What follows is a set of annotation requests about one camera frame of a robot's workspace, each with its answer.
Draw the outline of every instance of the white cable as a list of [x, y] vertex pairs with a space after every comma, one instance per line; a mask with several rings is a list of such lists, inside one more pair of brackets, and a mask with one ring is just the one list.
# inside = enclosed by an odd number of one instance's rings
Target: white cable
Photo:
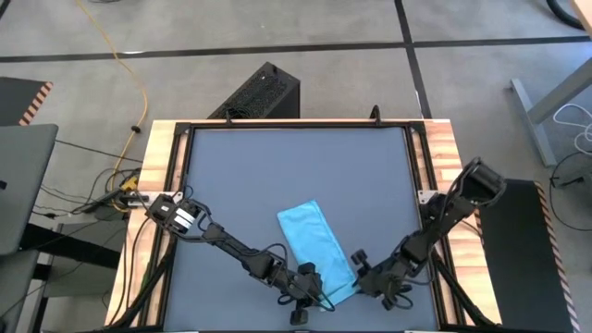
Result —
[[[561, 111], [563, 111], [565, 108], [567, 107], [575, 107], [581, 111], [583, 111], [584, 113], [586, 113], [589, 117], [590, 117], [590, 124], [588, 125], [582, 125], [582, 124], [576, 124], [573, 122], [569, 122], [569, 121], [561, 121], [561, 120], [557, 120], [557, 116], [559, 115], [559, 113]], [[590, 113], [588, 110], [584, 109], [582, 106], [580, 105], [575, 105], [575, 104], [566, 104], [562, 107], [559, 108], [559, 110], [557, 110], [555, 112], [555, 114], [553, 115], [553, 121], [556, 122], [557, 124], [562, 124], [562, 125], [567, 125], [567, 126], [575, 126], [575, 127], [579, 127], [579, 128], [583, 128], [584, 131], [581, 132], [580, 134], [576, 135], [575, 138], [573, 138], [573, 146], [575, 147], [575, 149], [578, 150], [578, 152], [582, 153], [582, 154], [586, 154], [588, 156], [592, 156], [592, 153], [589, 153], [588, 151], [586, 151], [585, 149], [582, 149], [578, 144], [577, 144], [577, 140], [580, 137], [584, 137], [588, 142], [592, 142], [592, 113]]]

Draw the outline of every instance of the black aluminum frame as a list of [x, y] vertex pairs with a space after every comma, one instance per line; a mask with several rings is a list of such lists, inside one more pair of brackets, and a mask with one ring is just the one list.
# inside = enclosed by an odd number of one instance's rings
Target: black aluminum frame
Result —
[[[183, 164], [181, 167], [181, 178], [179, 182], [179, 188], [182, 189], [185, 186], [186, 177], [188, 174], [188, 167], [189, 161], [191, 161], [191, 151], [193, 146], [193, 139], [196, 130], [245, 130], [245, 129], [359, 129], [359, 128], [370, 128], [370, 129], [384, 129], [384, 128], [402, 128], [405, 138], [405, 143], [407, 145], [408, 151], [408, 162], [412, 172], [412, 181], [415, 189], [417, 191], [420, 190], [437, 190], [438, 185], [436, 181], [436, 175], [434, 173], [434, 166], [432, 164], [431, 154], [429, 152], [429, 144], [427, 141], [426, 136], [426, 125], [422, 120], [381, 120], [379, 112], [375, 115], [373, 110], [373, 114], [371, 117], [376, 117], [375, 121], [359, 121], [359, 122], [331, 122], [331, 121], [296, 121], [296, 122], [233, 122], [227, 120], [226, 122], [217, 122], [217, 123], [177, 123], [175, 127], [174, 138], [171, 147], [171, 153], [169, 158], [169, 163], [166, 171], [166, 180], [165, 180], [165, 187], [163, 191], [172, 191], [172, 180], [173, 174], [175, 172], [175, 166], [177, 157], [179, 154], [179, 142], [180, 137], [182, 134], [187, 134], [187, 143], [185, 145], [185, 152], [183, 157]], [[415, 146], [413, 144], [413, 133], [416, 132], [419, 136], [419, 143], [421, 145], [422, 154], [424, 157], [425, 163], [425, 171], [427, 174], [427, 183], [429, 185], [429, 189], [423, 189], [422, 181], [421, 181], [421, 174], [419, 172], [419, 166], [416, 159], [415, 153]], [[153, 249], [151, 254], [151, 259], [148, 264], [148, 269], [151, 274], [154, 272], [157, 262], [157, 256], [160, 252], [161, 244], [162, 244], [162, 236], [163, 230], [158, 229], [154, 235], [154, 243]], [[450, 243], [448, 241], [448, 237], [444, 238], [441, 241], [441, 246], [443, 250], [443, 259], [450, 270], [450, 272], [456, 277], [454, 271], [454, 264], [452, 262], [452, 254], [450, 250]], [[432, 274], [437, 274], [438, 271], [436, 270], [434, 264], [432, 263], [431, 259], [428, 263], [429, 270]], [[164, 283], [163, 288], [161, 290], [160, 295], [160, 302], [158, 304], [158, 316], [156, 318], [156, 324], [158, 326], [162, 326], [164, 324], [165, 315], [167, 312], [167, 301], [168, 301], [168, 293], [170, 290], [170, 279], [172, 275], [173, 265], [166, 271], [164, 275]], [[448, 317], [446, 315], [446, 308], [444, 305], [444, 295], [442, 293], [442, 288], [440, 284], [439, 278], [435, 278], [433, 283], [431, 284], [432, 287], [432, 294], [434, 297], [434, 304], [436, 309], [436, 317], [438, 321], [438, 328], [445, 327], [449, 325]], [[465, 325], [465, 318], [464, 312], [458, 300], [454, 295], [452, 295], [453, 299], [453, 310], [456, 316], [457, 323], [460, 325]], [[146, 326], [147, 323], [147, 315], [148, 315], [148, 308], [150, 303], [147, 302], [141, 312], [140, 312], [140, 321], [139, 327]]]

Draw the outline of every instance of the microfiber cloth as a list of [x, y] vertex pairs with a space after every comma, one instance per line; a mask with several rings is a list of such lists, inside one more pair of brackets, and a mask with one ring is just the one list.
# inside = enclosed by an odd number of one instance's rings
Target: microfiber cloth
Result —
[[298, 265], [313, 263], [321, 275], [323, 292], [333, 303], [356, 293], [356, 277], [315, 200], [277, 213]]

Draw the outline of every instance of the gray mat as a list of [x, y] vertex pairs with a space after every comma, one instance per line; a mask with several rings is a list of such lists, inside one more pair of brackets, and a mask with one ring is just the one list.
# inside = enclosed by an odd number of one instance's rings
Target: gray mat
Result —
[[[276, 213], [316, 199], [346, 255], [360, 248], [371, 264], [419, 227], [401, 129], [198, 130], [188, 184], [214, 219], [254, 248], [287, 245]], [[199, 234], [196, 227], [190, 234]], [[296, 268], [289, 254], [290, 269]], [[422, 274], [418, 279], [426, 280]], [[292, 327], [293, 304], [258, 283], [210, 245], [180, 243], [165, 330], [435, 330], [432, 291], [415, 287], [412, 310], [384, 310], [354, 295], [335, 313], [309, 310]]]

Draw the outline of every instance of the desk leg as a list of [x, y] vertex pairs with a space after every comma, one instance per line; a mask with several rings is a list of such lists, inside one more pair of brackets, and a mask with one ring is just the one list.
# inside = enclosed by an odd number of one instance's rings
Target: desk leg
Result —
[[117, 269], [119, 252], [93, 244], [84, 240], [77, 240], [70, 236], [54, 232], [29, 223], [20, 241], [22, 250], [36, 249], [39, 252], [63, 256], [79, 262]]
[[592, 58], [568, 76], [536, 105], [532, 105], [523, 84], [518, 79], [512, 79], [511, 85], [520, 100], [522, 109], [519, 111], [531, 137], [535, 140], [545, 167], [557, 164], [555, 155], [551, 151], [547, 134], [542, 122], [553, 115], [562, 105], [569, 103], [578, 93], [592, 84]]

